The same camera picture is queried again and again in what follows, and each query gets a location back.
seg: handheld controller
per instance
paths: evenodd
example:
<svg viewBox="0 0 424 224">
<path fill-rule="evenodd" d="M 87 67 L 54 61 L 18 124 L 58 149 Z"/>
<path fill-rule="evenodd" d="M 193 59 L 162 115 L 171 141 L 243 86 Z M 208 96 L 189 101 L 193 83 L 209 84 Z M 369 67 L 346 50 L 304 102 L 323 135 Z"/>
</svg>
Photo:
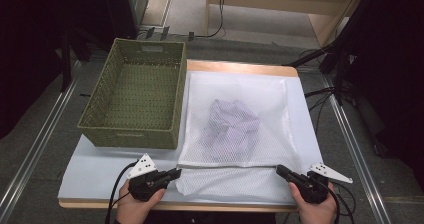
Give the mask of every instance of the handheld controller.
<svg viewBox="0 0 424 224">
<path fill-rule="evenodd" d="M 128 191 L 134 199 L 147 202 L 162 188 L 167 188 L 168 184 L 181 175 L 181 169 L 176 168 L 169 171 L 158 172 L 157 170 L 130 179 Z"/>
<path fill-rule="evenodd" d="M 278 165 L 276 171 L 287 182 L 293 182 L 299 188 L 300 194 L 306 202 L 319 204 L 327 199 L 327 189 L 317 183 L 328 186 L 327 177 L 313 171 L 309 171 L 307 176 L 299 175 L 283 165 Z"/>
</svg>

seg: white mesh laundry bag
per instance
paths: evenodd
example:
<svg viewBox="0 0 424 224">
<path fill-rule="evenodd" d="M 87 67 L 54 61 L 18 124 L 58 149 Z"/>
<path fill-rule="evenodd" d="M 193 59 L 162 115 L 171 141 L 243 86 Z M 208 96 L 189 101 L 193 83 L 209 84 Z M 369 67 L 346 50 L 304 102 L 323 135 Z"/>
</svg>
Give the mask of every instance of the white mesh laundry bag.
<svg viewBox="0 0 424 224">
<path fill-rule="evenodd" d="M 192 72 L 178 191 L 280 203 L 278 164 L 299 166 L 284 77 Z"/>
<path fill-rule="evenodd" d="M 178 164 L 297 166 L 283 77 L 193 72 Z"/>
</svg>

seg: black cable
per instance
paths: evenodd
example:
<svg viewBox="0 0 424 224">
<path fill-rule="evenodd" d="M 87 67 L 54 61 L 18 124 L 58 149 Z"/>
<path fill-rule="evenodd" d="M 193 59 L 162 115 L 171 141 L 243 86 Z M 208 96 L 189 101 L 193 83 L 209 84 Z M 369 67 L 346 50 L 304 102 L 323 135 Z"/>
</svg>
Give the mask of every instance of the black cable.
<svg viewBox="0 0 424 224">
<path fill-rule="evenodd" d="M 219 0 L 219 11 L 220 11 L 220 16 L 221 16 L 221 23 L 219 25 L 218 30 L 216 30 L 216 32 L 211 34 L 211 35 L 207 35 L 207 36 L 203 36 L 203 35 L 196 36 L 196 35 L 194 35 L 192 37 L 195 37 L 195 38 L 211 38 L 211 37 L 216 36 L 216 34 L 218 34 L 221 31 L 222 26 L 224 25 L 224 14 L 223 14 L 224 3 L 225 3 L 225 0 Z M 168 36 L 191 37 L 190 35 L 182 35 L 182 34 L 168 34 Z"/>
<path fill-rule="evenodd" d="M 126 195 L 128 195 L 129 194 L 129 192 L 125 195 L 125 196 L 123 196 L 123 197 L 121 197 L 121 198 L 119 198 L 116 202 L 114 202 L 113 204 L 112 204 L 112 202 L 113 202 L 113 198 L 115 197 L 115 191 L 116 191 L 116 188 L 118 187 L 118 184 L 119 184 L 119 180 L 121 180 L 121 177 L 124 175 L 124 173 L 128 170 L 128 168 L 130 168 L 130 167 L 134 167 L 135 166 L 135 164 L 138 162 L 138 160 L 136 161 L 136 162 L 133 162 L 133 163 L 131 163 L 131 164 L 128 164 L 128 166 L 126 166 L 122 171 L 121 171 L 121 173 L 119 174 L 119 176 L 118 176 L 118 178 L 116 179 L 116 181 L 115 181 L 115 185 L 113 186 L 113 189 L 112 189 L 112 194 L 110 195 L 110 199 L 109 199 L 109 206 L 108 206 L 108 208 L 107 208 L 107 213 L 106 213 L 106 217 L 105 217 L 105 224 L 110 224 L 110 214 L 111 214 L 111 212 L 112 212 L 112 207 L 119 201 L 119 200 L 121 200 L 122 198 L 124 198 Z"/>
<path fill-rule="evenodd" d="M 316 124 L 315 124 L 315 135 L 318 133 L 318 123 L 319 123 L 319 118 L 321 116 L 322 109 L 325 105 L 325 102 L 327 102 L 328 98 L 330 98 L 331 95 L 333 95 L 333 93 L 328 94 L 327 97 L 324 99 L 324 101 L 322 101 L 321 107 L 320 107 L 319 112 L 318 112 L 317 121 L 316 121 Z"/>
<path fill-rule="evenodd" d="M 332 52 L 327 52 L 327 51 L 325 51 L 324 49 L 322 49 L 322 48 L 319 48 L 319 49 L 308 49 L 308 50 L 305 50 L 305 51 L 303 51 L 303 52 L 301 52 L 300 54 L 299 54 L 299 57 L 298 57 L 298 60 L 297 61 L 299 61 L 300 59 L 301 59 L 301 57 L 302 57 L 302 55 L 303 54 L 305 54 L 305 53 L 307 53 L 307 52 L 318 52 L 318 51 L 321 51 L 322 52 L 322 54 L 328 54 L 328 55 L 337 55 L 336 53 L 332 53 Z M 317 56 L 317 57 L 315 57 L 315 59 L 317 60 L 317 62 L 319 63 L 319 64 L 322 64 L 321 63 L 321 61 L 318 59 L 318 57 L 319 56 Z M 306 62 L 304 62 L 304 63 L 301 63 L 301 64 L 296 64 L 296 65 L 294 65 L 294 63 L 289 63 L 289 64 L 281 64 L 281 66 L 292 66 L 292 67 L 294 67 L 294 68 L 297 68 L 298 66 L 300 66 L 300 65 L 302 65 L 302 64 L 306 64 L 307 62 L 309 62 L 309 61 L 312 61 L 314 58 L 311 58 L 310 60 L 308 60 L 308 61 L 306 61 Z"/>
<path fill-rule="evenodd" d="M 286 224 L 287 221 L 289 220 L 291 212 L 287 212 L 286 218 L 284 218 L 283 224 Z"/>
<path fill-rule="evenodd" d="M 321 94 L 321 93 L 324 93 L 324 92 L 330 92 L 330 91 L 334 91 L 334 87 L 327 87 L 327 88 L 323 88 L 323 89 L 318 90 L 318 91 L 312 91 L 312 92 L 305 93 L 305 98 L 308 98 L 310 96 L 314 96 L 314 95 L 317 95 L 317 94 Z"/>
<path fill-rule="evenodd" d="M 311 106 L 310 108 L 308 108 L 309 112 L 311 112 L 315 107 L 319 106 L 320 104 L 322 104 L 322 102 L 324 101 L 324 99 L 327 98 L 328 95 L 332 95 L 333 93 L 329 93 L 327 95 L 324 95 L 323 97 L 321 97 L 320 99 L 318 99 L 317 102 L 315 102 L 315 104 L 313 106 Z"/>
<path fill-rule="evenodd" d="M 333 182 L 333 184 L 337 185 L 339 188 L 342 187 L 345 191 L 347 191 L 349 193 L 349 195 L 352 197 L 352 201 L 353 201 L 353 207 L 352 207 L 351 213 L 352 214 L 355 213 L 355 211 L 356 211 L 356 200 L 355 200 L 355 197 L 353 196 L 352 192 L 349 191 L 349 189 L 347 189 L 345 186 L 343 186 L 340 183 Z M 340 215 L 342 215 L 342 216 L 348 216 L 349 213 L 348 214 L 340 213 Z"/>
<path fill-rule="evenodd" d="M 355 220 L 353 220 L 353 213 L 350 211 L 349 206 L 346 204 L 345 200 L 342 198 L 342 196 L 340 196 L 340 194 L 337 194 L 337 197 L 340 199 L 340 201 L 342 202 L 343 206 L 346 208 L 346 211 L 348 213 L 347 216 L 349 216 L 350 221 L 352 222 L 352 224 L 355 224 Z"/>
</svg>

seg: metal rail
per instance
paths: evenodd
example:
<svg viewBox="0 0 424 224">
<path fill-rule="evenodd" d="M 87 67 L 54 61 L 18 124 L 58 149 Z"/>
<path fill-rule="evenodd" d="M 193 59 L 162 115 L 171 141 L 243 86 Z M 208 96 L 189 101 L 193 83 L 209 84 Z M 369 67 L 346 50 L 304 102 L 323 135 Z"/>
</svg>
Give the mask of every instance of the metal rail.
<svg viewBox="0 0 424 224">
<path fill-rule="evenodd" d="M 72 92 L 75 89 L 76 83 L 80 76 L 82 70 L 81 62 L 77 61 L 73 68 L 74 79 L 72 80 L 69 87 L 62 93 L 60 93 L 55 105 L 53 106 L 47 120 L 44 122 L 38 136 L 33 142 L 31 149 L 29 150 L 27 156 L 16 172 L 15 177 L 9 183 L 4 196 L 2 197 L 0 203 L 0 223 L 5 224 L 9 219 L 12 211 L 19 200 L 26 184 L 29 181 L 29 178 L 32 172 L 37 165 L 38 160 L 43 154 L 44 148 L 47 146 L 47 142 L 50 139 L 51 133 L 53 132 L 60 116 L 63 113 L 63 110 L 66 107 L 66 104 L 69 101 L 69 98 L 72 95 Z"/>
<path fill-rule="evenodd" d="M 324 77 L 325 87 L 333 86 L 330 77 Z M 383 202 L 383 198 L 374 182 L 370 170 L 366 164 L 366 161 L 362 155 L 358 142 L 356 141 L 355 134 L 349 124 L 347 116 L 343 110 L 343 107 L 337 103 L 334 96 L 331 96 L 331 104 L 342 130 L 343 136 L 346 140 L 349 148 L 350 155 L 352 156 L 353 163 L 358 171 L 359 178 L 361 179 L 362 185 L 364 186 L 365 194 L 367 195 L 368 201 L 370 202 L 372 211 L 376 218 L 377 223 L 390 224 L 390 217 L 387 213 L 386 207 Z"/>
</svg>

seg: white table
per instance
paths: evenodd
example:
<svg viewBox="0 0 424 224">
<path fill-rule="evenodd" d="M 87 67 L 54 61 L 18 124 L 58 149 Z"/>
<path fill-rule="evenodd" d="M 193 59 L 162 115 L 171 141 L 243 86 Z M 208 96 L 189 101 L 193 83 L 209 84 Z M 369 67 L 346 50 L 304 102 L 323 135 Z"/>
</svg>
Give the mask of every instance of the white table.
<svg viewBox="0 0 424 224">
<path fill-rule="evenodd" d="M 287 77 L 289 90 L 289 114 L 293 138 L 301 159 L 301 169 L 308 171 L 311 164 L 322 162 L 318 143 L 313 131 L 306 101 L 297 72 L 291 67 L 265 66 L 245 63 L 208 62 L 188 60 L 188 75 L 194 71 L 245 73 Z M 148 153 L 159 171 L 175 168 L 184 141 L 187 112 L 187 87 L 184 94 L 180 140 L 176 150 L 146 148 L 105 148 L 95 147 L 85 136 L 81 136 L 74 154 L 64 174 L 58 194 L 59 204 L 65 208 L 107 208 L 113 184 L 121 170 L 136 161 L 143 153 Z M 174 182 L 155 210 L 191 211 L 255 211 L 284 212 L 294 211 L 294 202 L 264 203 L 246 200 L 222 200 L 202 196 L 180 194 Z"/>
</svg>

